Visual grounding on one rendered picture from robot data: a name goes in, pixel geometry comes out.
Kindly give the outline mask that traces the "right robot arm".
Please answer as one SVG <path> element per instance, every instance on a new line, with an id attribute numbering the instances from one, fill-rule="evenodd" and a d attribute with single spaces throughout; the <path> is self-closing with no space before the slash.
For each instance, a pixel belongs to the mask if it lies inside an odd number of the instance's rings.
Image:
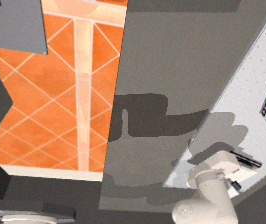
<path id="1" fill-rule="evenodd" d="M 238 224 L 231 202 L 242 186 L 225 178 L 224 172 L 207 171 L 196 176 L 200 199 L 184 199 L 172 210 L 176 224 Z M 224 183 L 225 180 L 225 183 Z M 225 186 L 226 185 L 226 186 Z M 41 215 L 10 214 L 2 218 L 4 224 L 57 224 L 57 219 Z"/>

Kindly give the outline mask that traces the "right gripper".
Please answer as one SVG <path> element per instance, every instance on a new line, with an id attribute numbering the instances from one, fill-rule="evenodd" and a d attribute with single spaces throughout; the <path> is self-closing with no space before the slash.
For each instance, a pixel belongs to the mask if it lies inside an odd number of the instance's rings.
<path id="1" fill-rule="evenodd" d="M 187 171 L 186 173 L 184 173 L 184 175 L 187 186 L 198 189 L 195 178 L 200 173 L 207 171 L 217 171 L 219 173 L 226 172 L 225 174 L 227 175 L 231 172 L 234 174 L 240 171 L 239 168 L 248 172 L 253 171 L 253 168 L 251 166 L 239 163 L 234 154 L 225 150 L 220 150 L 209 158 L 207 158 L 206 160 L 204 160 L 203 162 L 201 162 L 200 164 Z"/>

